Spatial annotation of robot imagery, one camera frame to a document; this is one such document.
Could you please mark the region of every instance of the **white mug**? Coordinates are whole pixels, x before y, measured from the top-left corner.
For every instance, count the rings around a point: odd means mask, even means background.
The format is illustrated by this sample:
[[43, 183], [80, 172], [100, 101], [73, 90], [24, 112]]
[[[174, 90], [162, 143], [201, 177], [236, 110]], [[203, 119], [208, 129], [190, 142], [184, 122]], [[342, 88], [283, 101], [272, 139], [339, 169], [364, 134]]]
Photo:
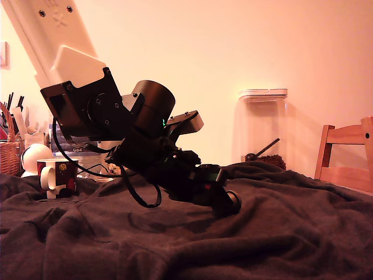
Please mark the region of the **white mug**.
[[75, 193], [78, 167], [67, 159], [39, 159], [37, 171], [41, 192], [46, 192], [48, 199], [70, 197]]

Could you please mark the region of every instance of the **light switch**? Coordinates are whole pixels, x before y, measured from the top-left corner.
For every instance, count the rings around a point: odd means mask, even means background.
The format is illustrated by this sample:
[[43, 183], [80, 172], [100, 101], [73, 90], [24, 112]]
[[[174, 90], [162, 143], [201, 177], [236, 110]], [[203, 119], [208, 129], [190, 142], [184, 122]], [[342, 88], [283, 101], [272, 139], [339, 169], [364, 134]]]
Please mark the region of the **light switch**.
[[1, 42], [0, 45], [0, 59], [1, 59], [1, 68], [8, 66], [9, 63], [9, 53], [8, 53], [8, 43]]

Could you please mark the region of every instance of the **wooden chair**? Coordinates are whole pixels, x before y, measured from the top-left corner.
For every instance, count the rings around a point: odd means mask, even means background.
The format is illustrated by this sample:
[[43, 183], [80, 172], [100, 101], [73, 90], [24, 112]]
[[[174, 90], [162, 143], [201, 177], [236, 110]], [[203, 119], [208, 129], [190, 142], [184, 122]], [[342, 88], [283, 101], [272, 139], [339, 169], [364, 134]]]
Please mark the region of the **wooden chair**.
[[[333, 144], [365, 145], [368, 170], [329, 167]], [[315, 179], [373, 193], [373, 117], [363, 118], [359, 125], [338, 129], [323, 126]]]

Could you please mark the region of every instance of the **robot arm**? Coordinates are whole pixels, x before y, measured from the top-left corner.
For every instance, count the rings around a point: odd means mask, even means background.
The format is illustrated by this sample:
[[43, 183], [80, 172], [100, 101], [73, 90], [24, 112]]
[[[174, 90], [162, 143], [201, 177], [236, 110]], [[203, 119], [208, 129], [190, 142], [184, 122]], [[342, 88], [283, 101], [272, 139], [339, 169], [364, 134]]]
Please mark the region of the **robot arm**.
[[[71, 136], [122, 140], [110, 151], [95, 151], [108, 152], [106, 162], [163, 187], [173, 200], [210, 206], [222, 215], [240, 210], [237, 195], [224, 190], [227, 174], [220, 166], [201, 165], [196, 153], [176, 147], [180, 135], [202, 128], [198, 112], [170, 117], [173, 94], [149, 80], [121, 96], [109, 68], [97, 59], [72, 0], [2, 4], [37, 70], [43, 98], [71, 145]], [[122, 173], [139, 202], [123, 168]]]

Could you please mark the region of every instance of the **cream wall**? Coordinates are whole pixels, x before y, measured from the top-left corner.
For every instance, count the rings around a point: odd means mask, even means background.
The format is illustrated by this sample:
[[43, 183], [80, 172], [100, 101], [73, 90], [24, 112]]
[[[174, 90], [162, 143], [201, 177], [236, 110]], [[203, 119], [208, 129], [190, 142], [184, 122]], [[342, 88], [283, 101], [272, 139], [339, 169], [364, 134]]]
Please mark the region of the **cream wall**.
[[[205, 126], [181, 136], [178, 145], [193, 149], [204, 163], [240, 160], [242, 89], [288, 89], [287, 165], [307, 176], [315, 170], [323, 124], [356, 124], [373, 114], [373, 1], [76, 4], [123, 95], [137, 81], [151, 79], [175, 95], [174, 114], [200, 112]], [[48, 118], [33, 67], [3, 9], [1, 30], [11, 63], [1, 70], [1, 100], [11, 91], [23, 94], [36, 119]], [[348, 150], [348, 158], [343, 151], [336, 151], [337, 165], [364, 165], [361, 149]]]

